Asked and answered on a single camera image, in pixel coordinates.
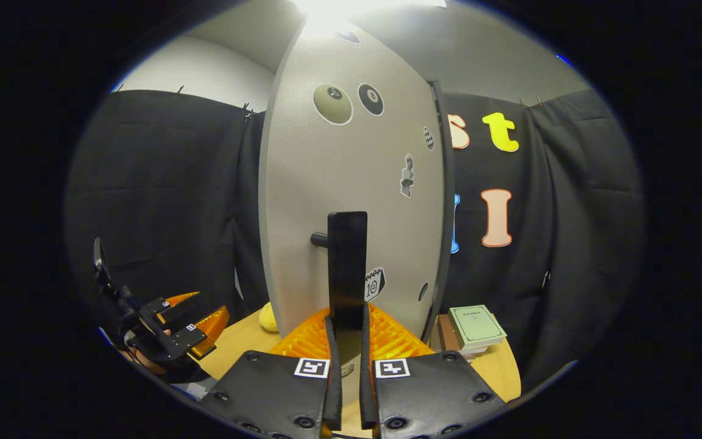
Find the checkered sticker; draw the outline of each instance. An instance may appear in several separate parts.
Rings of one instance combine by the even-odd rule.
[[[376,378],[402,378],[410,377],[408,361],[406,359],[376,360]]]
[[[430,129],[427,127],[424,127],[424,141],[427,142],[427,149],[432,151],[432,148],[435,147],[435,139],[432,137],[432,133],[430,133]]]
[[[329,376],[329,360],[300,359],[294,374],[298,377],[326,378]]]

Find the white wall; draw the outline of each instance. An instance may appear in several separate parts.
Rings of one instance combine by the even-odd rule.
[[[153,53],[112,91],[178,91],[262,112],[275,75],[234,50],[193,37],[177,37]]]

